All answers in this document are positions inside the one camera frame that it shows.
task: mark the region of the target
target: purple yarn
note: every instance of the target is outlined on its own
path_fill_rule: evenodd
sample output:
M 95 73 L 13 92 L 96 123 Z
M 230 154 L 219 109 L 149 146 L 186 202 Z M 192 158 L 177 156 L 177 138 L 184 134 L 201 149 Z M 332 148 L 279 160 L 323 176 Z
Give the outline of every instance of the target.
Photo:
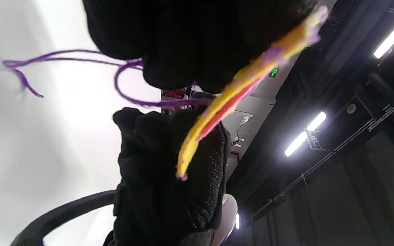
M 126 96 L 119 89 L 119 86 L 118 86 L 119 75 L 122 72 L 124 72 L 125 69 L 127 69 L 127 68 L 142 70 L 142 68 L 140 68 L 140 67 L 142 67 L 144 64 L 143 64 L 142 60 L 140 60 L 140 59 L 127 60 L 126 64 L 118 64 L 118 63 L 98 61 L 98 60 L 92 60 L 92 59 L 78 59 L 78 58 L 66 58 L 66 57 L 50 58 L 50 56 L 55 56 L 55 55 L 59 55 L 59 54 L 63 54 L 63 53 L 74 53 L 74 52 L 102 54 L 99 51 L 93 51 L 93 50 L 62 50 L 62 51 L 51 52 L 51 53 L 45 54 L 43 56 L 39 56 L 39 57 L 30 59 L 30 60 L 27 60 L 27 61 L 6 60 L 6 61 L 3 61 L 3 65 L 5 65 L 5 67 L 10 69 L 12 72 L 14 72 L 19 77 L 19 79 L 21 80 L 24 87 L 26 87 L 28 90 L 30 90 L 30 92 L 33 93 L 35 96 L 40 97 L 40 98 L 43 98 L 44 96 L 39 94 L 36 90 L 34 90 L 31 87 L 26 76 L 17 68 L 23 67 L 23 66 L 26 66 L 26 65 L 29 65 L 32 63 L 38 63 L 38 62 L 67 60 L 67 61 L 95 62 L 95 63 L 100 63 L 100 64 L 108 64 L 108 65 L 118 66 L 119 68 L 114 76 L 115 89 L 121 97 L 123 97 L 125 100 L 127 100 L 131 103 L 134 103 L 134 104 L 138 104 L 141 106 L 158 106 L 158 107 L 163 107 L 163 108 L 171 108 L 171 107 L 180 107 L 180 106 L 187 106 L 187 105 L 209 105 L 211 103 L 211 100 L 208 100 L 208 99 L 149 102 L 149 101 L 136 100 L 134 98 L 130 98 L 130 97 Z

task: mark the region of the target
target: white backdrop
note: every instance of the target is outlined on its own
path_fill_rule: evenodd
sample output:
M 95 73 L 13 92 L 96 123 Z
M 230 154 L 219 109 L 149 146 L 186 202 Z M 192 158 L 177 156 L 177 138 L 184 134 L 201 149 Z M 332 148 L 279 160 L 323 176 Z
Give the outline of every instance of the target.
M 0 0 L 0 61 L 74 48 L 96 49 L 81 0 Z M 114 91 L 115 70 L 70 61 L 23 67 L 45 95 L 37 98 L 0 67 L 0 246 L 43 213 L 116 187 L 120 135 L 111 115 L 131 105 Z M 160 100 L 140 71 L 125 72 L 121 81 L 127 94 Z M 106 207 L 60 227 L 45 244 L 101 245 L 112 221 Z

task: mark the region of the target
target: black glove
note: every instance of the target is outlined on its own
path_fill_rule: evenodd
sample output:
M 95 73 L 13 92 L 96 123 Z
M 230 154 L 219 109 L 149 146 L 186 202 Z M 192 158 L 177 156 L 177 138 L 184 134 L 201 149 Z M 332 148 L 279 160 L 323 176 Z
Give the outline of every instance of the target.
M 124 108 L 114 114 L 122 132 L 114 245 L 210 245 L 221 219 L 230 147 L 221 124 L 200 142 L 188 180 L 175 177 L 180 146 L 202 112 L 144 115 Z
M 89 33 L 116 59 L 143 58 L 150 85 L 219 93 L 319 0 L 83 0 Z

